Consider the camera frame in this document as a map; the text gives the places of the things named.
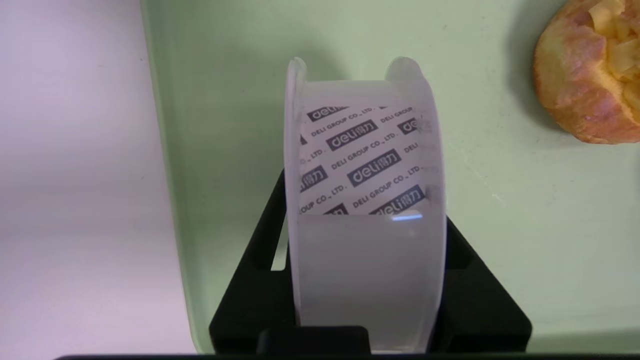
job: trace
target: tape roll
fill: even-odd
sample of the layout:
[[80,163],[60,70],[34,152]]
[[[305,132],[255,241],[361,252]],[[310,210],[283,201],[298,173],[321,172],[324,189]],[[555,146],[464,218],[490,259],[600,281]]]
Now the tape roll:
[[289,64],[285,182],[300,325],[362,325],[375,353],[424,352],[445,260],[433,93],[394,60],[384,81],[307,82]]

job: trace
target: bread roll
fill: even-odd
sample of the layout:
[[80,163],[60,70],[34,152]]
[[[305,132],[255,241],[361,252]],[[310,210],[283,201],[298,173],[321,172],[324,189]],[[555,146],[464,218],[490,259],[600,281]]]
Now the bread roll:
[[640,142],[640,0],[569,0],[540,36],[534,82],[587,143]]

